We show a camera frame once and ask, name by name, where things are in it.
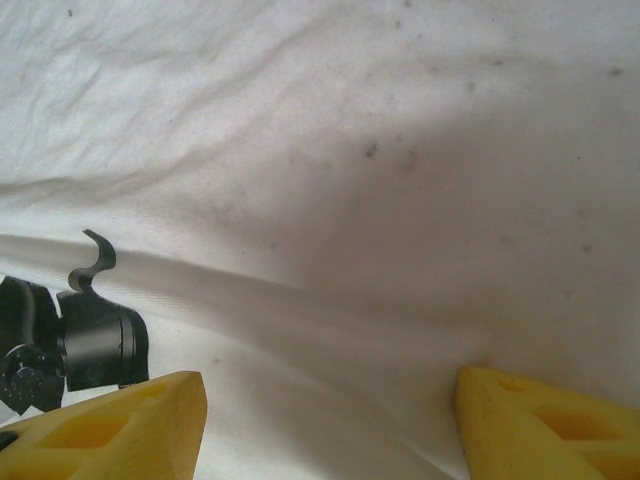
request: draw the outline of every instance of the stain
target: stain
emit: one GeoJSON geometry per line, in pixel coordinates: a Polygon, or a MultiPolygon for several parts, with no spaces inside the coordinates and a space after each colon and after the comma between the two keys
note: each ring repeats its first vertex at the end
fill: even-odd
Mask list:
{"type": "Polygon", "coordinates": [[[365,150],[364,156],[367,158],[373,158],[376,153],[378,153],[378,143],[371,142],[371,144],[369,144],[369,146],[365,150]]]}
{"type": "Polygon", "coordinates": [[[610,77],[619,77],[622,74],[623,74],[623,71],[620,67],[613,67],[609,69],[609,71],[607,72],[607,75],[610,77]]]}
{"type": "Polygon", "coordinates": [[[398,173],[401,175],[411,175],[418,168],[418,153],[411,149],[407,152],[407,158],[405,158],[398,166],[398,173]]]}
{"type": "Polygon", "coordinates": [[[518,239],[509,233],[505,233],[500,238],[500,243],[508,248],[514,248],[518,245],[518,239]]]}

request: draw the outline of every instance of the dark spot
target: dark spot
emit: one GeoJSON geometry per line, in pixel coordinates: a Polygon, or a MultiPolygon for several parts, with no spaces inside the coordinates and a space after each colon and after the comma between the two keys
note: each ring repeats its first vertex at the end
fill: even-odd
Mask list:
{"type": "Polygon", "coordinates": [[[518,239],[511,234],[505,233],[502,238],[500,238],[500,243],[505,247],[513,248],[518,245],[518,239]]]}
{"type": "Polygon", "coordinates": [[[367,158],[373,158],[376,153],[378,153],[378,144],[377,142],[371,142],[371,144],[365,150],[364,155],[367,158]]]}
{"type": "Polygon", "coordinates": [[[398,166],[398,172],[403,175],[411,175],[418,168],[418,154],[414,149],[407,152],[407,158],[398,166]]]}

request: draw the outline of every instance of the yellow block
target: yellow block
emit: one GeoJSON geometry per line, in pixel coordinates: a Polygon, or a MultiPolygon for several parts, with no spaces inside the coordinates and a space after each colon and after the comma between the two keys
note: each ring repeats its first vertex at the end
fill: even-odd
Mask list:
{"type": "Polygon", "coordinates": [[[640,411],[463,368],[455,398],[472,480],[640,480],[640,411]]]}
{"type": "Polygon", "coordinates": [[[3,429],[3,480],[191,480],[207,417],[202,377],[180,372],[3,429]]]}

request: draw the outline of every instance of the wrinkled cloth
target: wrinkled cloth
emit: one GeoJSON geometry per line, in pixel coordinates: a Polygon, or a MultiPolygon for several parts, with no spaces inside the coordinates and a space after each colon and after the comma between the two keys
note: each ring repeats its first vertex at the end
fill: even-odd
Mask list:
{"type": "Polygon", "coordinates": [[[203,375],[197,479],[468,478],[462,365],[640,405],[639,18],[5,0],[0,272],[113,243],[151,376],[203,375]]]}

